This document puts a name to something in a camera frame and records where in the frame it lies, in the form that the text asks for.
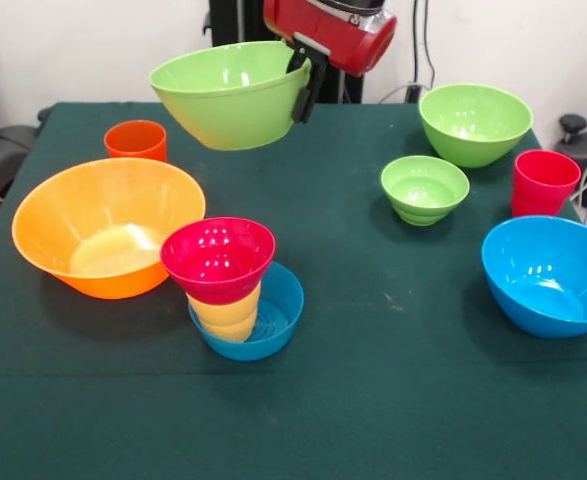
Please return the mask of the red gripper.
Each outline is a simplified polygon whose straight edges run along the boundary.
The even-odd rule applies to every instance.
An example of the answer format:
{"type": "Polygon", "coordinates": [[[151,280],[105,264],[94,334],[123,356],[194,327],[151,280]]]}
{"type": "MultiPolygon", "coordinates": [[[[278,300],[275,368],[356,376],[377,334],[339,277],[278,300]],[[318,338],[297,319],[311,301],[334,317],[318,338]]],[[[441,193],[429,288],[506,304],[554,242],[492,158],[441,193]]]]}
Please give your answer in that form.
{"type": "Polygon", "coordinates": [[[303,69],[306,49],[320,53],[311,61],[309,79],[292,112],[306,124],[322,87],[328,62],[351,76],[372,70],[389,47],[397,17],[383,1],[267,0],[263,18],[273,33],[294,49],[286,73],[303,69]]]}

